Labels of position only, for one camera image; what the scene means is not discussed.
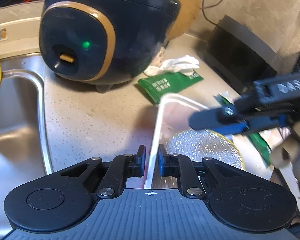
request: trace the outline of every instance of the green package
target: green package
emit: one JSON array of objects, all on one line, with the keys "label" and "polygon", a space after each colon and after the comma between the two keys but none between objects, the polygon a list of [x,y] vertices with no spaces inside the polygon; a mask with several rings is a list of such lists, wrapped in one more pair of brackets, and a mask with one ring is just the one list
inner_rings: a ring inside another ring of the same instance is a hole
[{"label": "green package", "polygon": [[191,76],[185,76],[177,72],[142,78],[138,80],[138,83],[146,90],[152,100],[158,104],[164,94],[178,93],[201,80],[203,78],[197,72],[194,72]]},{"label": "green package", "polygon": [[271,164],[270,160],[270,153],[271,148],[266,142],[265,139],[259,134],[259,133],[253,133],[248,135],[249,140],[252,142],[252,144],[255,146],[255,148],[258,150],[260,155],[263,157],[263,159],[268,163]]}]

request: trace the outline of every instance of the white cloth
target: white cloth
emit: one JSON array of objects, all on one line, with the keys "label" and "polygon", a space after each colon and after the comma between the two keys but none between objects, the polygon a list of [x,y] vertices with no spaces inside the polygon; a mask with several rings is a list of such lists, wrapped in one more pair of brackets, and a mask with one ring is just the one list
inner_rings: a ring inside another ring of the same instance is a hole
[{"label": "white cloth", "polygon": [[150,65],[143,72],[148,77],[164,74],[167,72],[180,72],[183,75],[191,76],[194,73],[193,69],[198,69],[199,61],[189,55],[185,55],[176,59],[167,59],[161,63],[159,67]]}]

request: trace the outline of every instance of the metal screw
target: metal screw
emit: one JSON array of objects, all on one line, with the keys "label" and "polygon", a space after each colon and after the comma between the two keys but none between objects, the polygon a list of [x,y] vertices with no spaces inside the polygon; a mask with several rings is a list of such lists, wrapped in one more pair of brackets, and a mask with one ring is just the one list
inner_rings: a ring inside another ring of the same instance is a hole
[{"label": "metal screw", "polygon": [[114,190],[109,187],[102,188],[99,190],[99,194],[102,196],[111,196],[114,193]]},{"label": "metal screw", "polygon": [[198,187],[191,187],[187,190],[188,194],[191,196],[199,196],[202,194],[202,189],[198,188]]},{"label": "metal screw", "polygon": [[226,107],[226,108],[225,108],[225,112],[226,112],[227,114],[229,114],[229,115],[233,115],[233,113],[234,113],[234,111],[233,111],[231,108],[229,108],[229,107]]}]

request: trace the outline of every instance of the sink basin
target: sink basin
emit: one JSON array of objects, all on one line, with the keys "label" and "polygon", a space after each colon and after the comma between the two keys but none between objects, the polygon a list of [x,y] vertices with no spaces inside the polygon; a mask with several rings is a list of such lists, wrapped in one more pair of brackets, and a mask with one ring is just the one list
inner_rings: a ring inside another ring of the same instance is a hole
[{"label": "sink basin", "polygon": [[52,173],[43,107],[45,64],[39,55],[2,62],[0,86],[0,239],[11,231],[3,210],[15,187]]}]

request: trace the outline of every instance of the black wire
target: black wire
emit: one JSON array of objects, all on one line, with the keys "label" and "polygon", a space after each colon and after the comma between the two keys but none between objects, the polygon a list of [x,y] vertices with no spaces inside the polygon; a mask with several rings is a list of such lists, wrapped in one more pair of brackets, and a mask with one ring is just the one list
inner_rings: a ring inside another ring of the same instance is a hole
[{"label": "black wire", "polygon": [[209,19],[207,18],[206,14],[205,14],[205,12],[204,12],[204,9],[216,7],[216,6],[218,6],[223,0],[220,0],[218,3],[216,3],[216,4],[214,4],[214,5],[210,5],[210,6],[206,6],[206,7],[204,6],[204,1],[205,1],[205,0],[202,0],[202,4],[201,4],[201,11],[202,11],[203,17],[204,17],[208,22],[210,22],[211,24],[217,26],[216,23],[212,22],[211,20],[209,20]]}]

